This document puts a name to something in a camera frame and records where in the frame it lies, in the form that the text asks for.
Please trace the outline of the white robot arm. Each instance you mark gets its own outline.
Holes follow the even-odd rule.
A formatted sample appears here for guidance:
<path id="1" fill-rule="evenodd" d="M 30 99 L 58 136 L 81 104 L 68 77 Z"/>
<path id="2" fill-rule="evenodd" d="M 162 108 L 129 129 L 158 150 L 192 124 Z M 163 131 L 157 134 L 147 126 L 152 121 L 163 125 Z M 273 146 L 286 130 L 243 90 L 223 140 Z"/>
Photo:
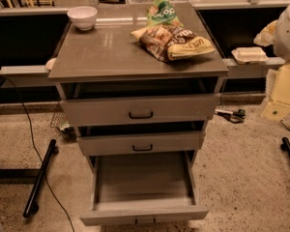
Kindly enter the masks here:
<path id="1" fill-rule="evenodd" d="M 256 35 L 253 42 L 260 46 L 272 45 L 277 57 L 290 61 L 290 4 L 278 20 L 269 23 Z"/>

